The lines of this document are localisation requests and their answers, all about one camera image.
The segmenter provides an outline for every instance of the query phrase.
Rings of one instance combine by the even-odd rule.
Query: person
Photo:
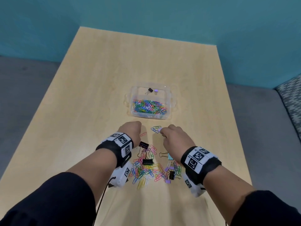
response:
[[[140,143],[140,132],[141,122],[127,122],[111,137],[126,134],[135,148]],[[160,133],[165,137],[165,149],[177,162],[184,164],[188,175],[194,168],[186,163],[195,149],[194,141],[175,125],[164,127]],[[0,221],[0,226],[92,225],[96,217],[95,206],[112,172],[122,163],[122,158],[112,149],[102,142],[91,155],[66,172],[48,179],[12,207]],[[207,162],[210,165],[203,164],[201,172],[192,172],[190,178],[201,182],[228,225],[301,225],[298,211],[272,192],[256,190],[223,167],[215,156]]]

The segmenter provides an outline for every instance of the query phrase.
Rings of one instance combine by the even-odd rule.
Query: gray floor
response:
[[[59,63],[0,57],[0,177]],[[228,85],[253,185],[301,211],[301,144],[278,93]]]

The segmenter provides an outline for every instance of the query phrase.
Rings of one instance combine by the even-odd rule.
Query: person's right arm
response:
[[[181,127],[169,125],[161,129],[160,133],[166,137],[165,149],[177,162],[181,162],[185,152],[195,146],[194,141]],[[268,225],[276,222],[277,225],[281,221],[301,225],[301,215],[295,208],[288,206],[269,191],[256,191],[253,186],[222,165],[206,174],[203,186],[228,225],[249,225],[259,223],[260,219],[260,225],[264,222]]]

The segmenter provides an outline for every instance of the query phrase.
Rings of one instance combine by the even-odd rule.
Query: teal wall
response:
[[[1,0],[0,55],[62,61],[79,26],[217,45],[228,83],[301,73],[301,0]]]

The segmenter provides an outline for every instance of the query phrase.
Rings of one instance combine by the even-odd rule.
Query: hand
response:
[[[171,157],[178,163],[181,162],[183,154],[191,147],[195,146],[193,140],[183,131],[181,127],[173,124],[162,128],[160,133],[166,137],[163,145]]]
[[[118,132],[126,133],[132,139],[135,148],[141,141],[141,125],[140,121],[126,122],[124,125],[119,127]]]

